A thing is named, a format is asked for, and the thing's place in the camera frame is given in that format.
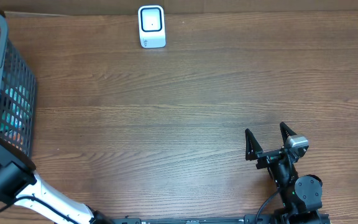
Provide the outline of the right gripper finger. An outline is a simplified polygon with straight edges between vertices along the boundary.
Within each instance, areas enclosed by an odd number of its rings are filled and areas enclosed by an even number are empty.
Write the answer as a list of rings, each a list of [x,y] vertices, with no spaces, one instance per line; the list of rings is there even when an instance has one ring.
[[[253,161],[258,158],[258,154],[263,153],[263,149],[254,137],[250,129],[245,130],[246,136],[246,160]]]
[[[284,122],[280,123],[280,131],[284,145],[293,145],[293,137],[296,136],[296,132],[290,129]]]

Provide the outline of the orange tissue pack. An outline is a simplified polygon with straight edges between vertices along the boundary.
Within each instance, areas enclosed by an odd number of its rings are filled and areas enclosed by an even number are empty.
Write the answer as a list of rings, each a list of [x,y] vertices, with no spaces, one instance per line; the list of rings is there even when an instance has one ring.
[[[7,131],[5,133],[5,137],[7,137],[7,141],[9,144],[12,144],[15,148],[23,151],[22,145],[23,145],[23,140],[22,140],[22,136],[13,130]]]

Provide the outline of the teal tissue pack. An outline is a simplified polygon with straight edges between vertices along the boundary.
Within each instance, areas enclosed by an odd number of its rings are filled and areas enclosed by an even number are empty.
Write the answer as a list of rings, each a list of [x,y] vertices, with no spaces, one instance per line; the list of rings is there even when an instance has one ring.
[[[8,88],[1,93],[2,120],[21,134],[28,134],[32,127],[32,108],[17,88]]]

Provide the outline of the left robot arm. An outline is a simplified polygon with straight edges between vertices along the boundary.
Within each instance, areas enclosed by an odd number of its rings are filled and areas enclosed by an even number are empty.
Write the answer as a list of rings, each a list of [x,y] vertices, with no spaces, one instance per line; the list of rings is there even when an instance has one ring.
[[[35,164],[18,148],[0,138],[0,213],[13,205],[33,210],[54,223],[108,224],[97,210],[76,202],[50,186]]]

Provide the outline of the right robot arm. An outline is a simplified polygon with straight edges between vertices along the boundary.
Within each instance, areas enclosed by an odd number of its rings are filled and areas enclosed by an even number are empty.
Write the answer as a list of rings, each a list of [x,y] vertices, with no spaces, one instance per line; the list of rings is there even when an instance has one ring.
[[[245,130],[246,160],[257,161],[258,169],[267,169],[277,191],[261,205],[253,218],[245,217],[244,220],[277,224],[330,223],[329,215],[319,213],[319,209],[323,206],[322,180],[311,174],[300,177],[294,166],[306,154],[309,141],[304,135],[291,130],[284,122],[280,123],[280,131],[283,146],[265,152],[251,130]],[[263,217],[264,208],[277,195],[281,197],[283,208],[276,209],[272,214]]]

